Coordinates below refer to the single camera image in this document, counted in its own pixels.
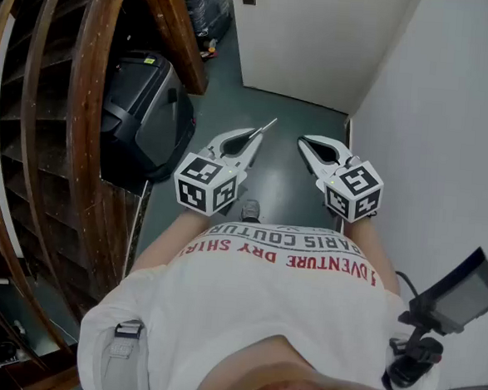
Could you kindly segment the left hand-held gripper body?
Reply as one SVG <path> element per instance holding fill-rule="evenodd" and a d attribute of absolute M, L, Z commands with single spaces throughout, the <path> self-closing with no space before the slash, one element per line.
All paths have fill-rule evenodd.
<path fill-rule="evenodd" d="M 211 145 L 189 153 L 174 173 L 177 202 L 202 215 L 226 215 L 247 191 L 244 181 L 250 160 L 250 148 L 236 156 Z"/>

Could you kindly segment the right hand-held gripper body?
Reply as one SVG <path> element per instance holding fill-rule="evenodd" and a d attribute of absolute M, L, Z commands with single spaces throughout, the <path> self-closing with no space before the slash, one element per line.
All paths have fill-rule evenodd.
<path fill-rule="evenodd" d="M 321 176 L 317 187 L 323 192 L 327 208 L 354 223 L 377 213 L 384 183 L 369 161 L 351 156 L 333 173 Z"/>

